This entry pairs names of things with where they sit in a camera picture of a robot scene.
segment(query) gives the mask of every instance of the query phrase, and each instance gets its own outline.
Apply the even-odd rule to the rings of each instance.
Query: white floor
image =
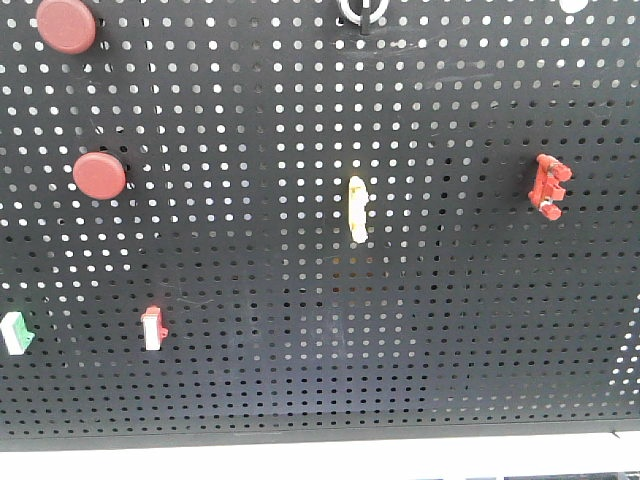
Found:
[[[640,470],[640,432],[618,435],[3,453],[0,478],[458,480]]]

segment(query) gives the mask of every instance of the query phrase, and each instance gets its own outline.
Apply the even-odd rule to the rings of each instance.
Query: red round button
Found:
[[[96,200],[117,197],[126,184],[124,168],[118,159],[99,152],[87,153],[76,161],[73,180],[82,193]]]
[[[43,0],[36,11],[38,32],[62,53],[82,53],[96,39],[96,21],[80,0]]]

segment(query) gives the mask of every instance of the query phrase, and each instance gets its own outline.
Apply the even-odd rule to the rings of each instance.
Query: red connector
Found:
[[[562,211],[553,202],[564,199],[566,190],[560,186],[560,182],[571,179],[573,173],[551,155],[540,154],[537,161],[538,174],[533,190],[529,192],[529,200],[549,220],[557,220]]]

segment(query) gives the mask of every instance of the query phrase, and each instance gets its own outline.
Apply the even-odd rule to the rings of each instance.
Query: yellow clip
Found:
[[[367,211],[365,205],[369,203],[369,193],[364,181],[353,176],[349,180],[349,228],[351,236],[356,243],[364,243],[367,234]]]

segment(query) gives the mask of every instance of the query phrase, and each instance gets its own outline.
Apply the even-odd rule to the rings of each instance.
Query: pegboard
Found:
[[[333,0],[93,0],[79,55],[37,3],[0,4],[0,310],[36,334],[1,449],[639,428],[636,0],[392,0],[368,36]]]

